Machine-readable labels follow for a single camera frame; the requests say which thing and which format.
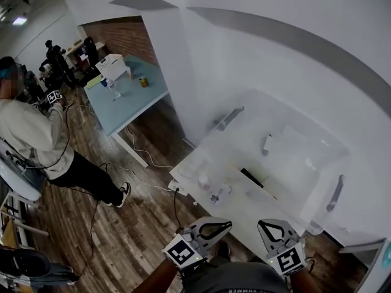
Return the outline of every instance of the sneaker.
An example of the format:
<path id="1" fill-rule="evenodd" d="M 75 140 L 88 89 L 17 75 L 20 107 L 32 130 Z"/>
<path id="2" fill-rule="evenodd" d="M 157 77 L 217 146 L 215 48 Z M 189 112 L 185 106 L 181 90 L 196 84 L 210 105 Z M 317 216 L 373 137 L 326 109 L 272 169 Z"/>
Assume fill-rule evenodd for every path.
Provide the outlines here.
<path id="1" fill-rule="evenodd" d="M 217 256 L 230 260 L 231 249 L 225 241 L 220 242 L 219 249 L 217 250 Z"/>
<path id="2" fill-rule="evenodd" d="M 73 275 L 70 277 L 70 281 L 67 282 L 67 285 L 72 286 L 72 285 L 74 285 L 77 281 L 79 281 L 79 279 L 80 279 L 79 276 L 76 276 L 75 274 L 73 274 Z"/>
<path id="3" fill-rule="evenodd" d="M 117 207 L 118 208 L 121 208 L 124 204 L 125 204 L 125 201 L 126 201 L 126 198 L 128 197 L 129 193 L 130 193 L 130 184 L 129 183 L 124 183 L 120 190 L 122 191 L 122 194 L 123 194 L 123 198 L 122 198 L 122 202 L 121 204 L 119 204 Z"/>

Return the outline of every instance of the white box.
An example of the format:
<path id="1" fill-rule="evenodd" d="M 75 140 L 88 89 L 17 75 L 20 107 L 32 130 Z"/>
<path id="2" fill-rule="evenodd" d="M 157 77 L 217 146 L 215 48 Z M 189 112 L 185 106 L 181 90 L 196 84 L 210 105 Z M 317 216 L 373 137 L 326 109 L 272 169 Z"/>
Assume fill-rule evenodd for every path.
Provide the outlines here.
<path id="1" fill-rule="evenodd" d="M 112 81 L 127 71 L 123 57 L 120 54 L 109 54 L 96 64 L 103 77 Z"/>

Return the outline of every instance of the power strip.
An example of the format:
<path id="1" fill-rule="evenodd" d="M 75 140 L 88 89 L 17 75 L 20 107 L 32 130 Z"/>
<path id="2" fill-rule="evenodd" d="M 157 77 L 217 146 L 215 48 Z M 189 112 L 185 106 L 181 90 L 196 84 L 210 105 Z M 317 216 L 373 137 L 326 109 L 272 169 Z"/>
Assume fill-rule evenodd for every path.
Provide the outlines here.
<path id="1" fill-rule="evenodd" d="M 181 193 L 182 195 L 184 196 L 187 196 L 187 192 L 185 191 L 184 187 L 182 187 L 178 182 L 176 182 L 175 180 L 171 180 L 170 184 L 169 184 L 169 189 L 173 190 L 173 191 L 176 191 L 177 189 L 179 189 L 178 193 Z"/>

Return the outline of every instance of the small bottle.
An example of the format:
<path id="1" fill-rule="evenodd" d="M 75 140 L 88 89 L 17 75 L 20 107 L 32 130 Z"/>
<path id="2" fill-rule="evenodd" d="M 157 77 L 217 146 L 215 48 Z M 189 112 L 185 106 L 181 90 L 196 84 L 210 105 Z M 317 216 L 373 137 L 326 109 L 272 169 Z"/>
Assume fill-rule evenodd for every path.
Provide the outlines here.
<path id="1" fill-rule="evenodd" d="M 121 97 L 121 93 L 116 89 L 114 81 L 107 79 L 109 89 L 114 93 L 115 98 L 118 99 Z"/>
<path id="2" fill-rule="evenodd" d="M 198 187 L 204 191 L 208 191 L 211 188 L 211 184 L 206 173 L 202 173 L 198 178 Z"/>

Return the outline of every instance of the black sneaker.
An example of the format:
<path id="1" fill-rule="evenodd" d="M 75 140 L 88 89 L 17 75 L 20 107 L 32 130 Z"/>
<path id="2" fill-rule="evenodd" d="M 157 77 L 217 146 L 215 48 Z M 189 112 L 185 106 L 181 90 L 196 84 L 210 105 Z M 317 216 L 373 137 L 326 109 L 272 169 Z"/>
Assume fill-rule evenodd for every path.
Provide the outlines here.
<path id="1" fill-rule="evenodd" d="M 126 198 L 128 197 L 129 193 L 130 193 L 130 184 L 129 183 L 124 183 L 120 190 L 122 191 L 122 194 L 123 194 L 123 198 L 122 198 L 122 202 L 121 204 L 119 204 L 117 207 L 118 208 L 121 208 L 124 204 L 125 204 L 125 201 L 126 201 Z"/>
<path id="2" fill-rule="evenodd" d="M 230 260 L 231 249 L 225 241 L 220 242 L 219 249 L 217 250 L 217 256 Z"/>

